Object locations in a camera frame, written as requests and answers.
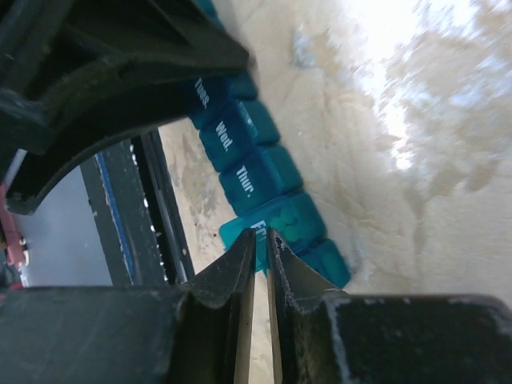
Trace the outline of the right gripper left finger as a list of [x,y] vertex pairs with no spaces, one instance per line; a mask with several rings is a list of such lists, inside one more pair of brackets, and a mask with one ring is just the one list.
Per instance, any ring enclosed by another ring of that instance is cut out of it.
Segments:
[[1,296],[4,383],[246,383],[256,235],[176,286],[76,286]]

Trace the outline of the teal weekly pill organizer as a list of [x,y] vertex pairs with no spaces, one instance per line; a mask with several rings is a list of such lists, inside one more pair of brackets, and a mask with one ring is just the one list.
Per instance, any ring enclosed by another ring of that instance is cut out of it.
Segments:
[[235,219],[219,228],[225,247],[244,229],[256,233],[256,269],[267,272],[266,235],[270,220],[293,214],[302,239],[286,243],[307,265],[338,287],[350,280],[350,269],[333,241],[313,199],[303,189],[302,176],[258,89],[247,72],[188,81],[189,117],[213,168],[218,172]]

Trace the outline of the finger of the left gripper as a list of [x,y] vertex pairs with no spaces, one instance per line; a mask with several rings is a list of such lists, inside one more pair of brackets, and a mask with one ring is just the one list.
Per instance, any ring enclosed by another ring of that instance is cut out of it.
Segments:
[[32,214],[97,152],[185,117],[183,82],[249,62],[192,1],[2,2],[1,148],[26,153],[6,208]]

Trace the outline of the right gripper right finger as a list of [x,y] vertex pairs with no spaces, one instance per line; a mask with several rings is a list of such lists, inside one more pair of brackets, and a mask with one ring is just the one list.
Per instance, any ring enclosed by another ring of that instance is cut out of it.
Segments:
[[508,383],[511,311],[480,294],[348,294],[267,235],[277,383]]

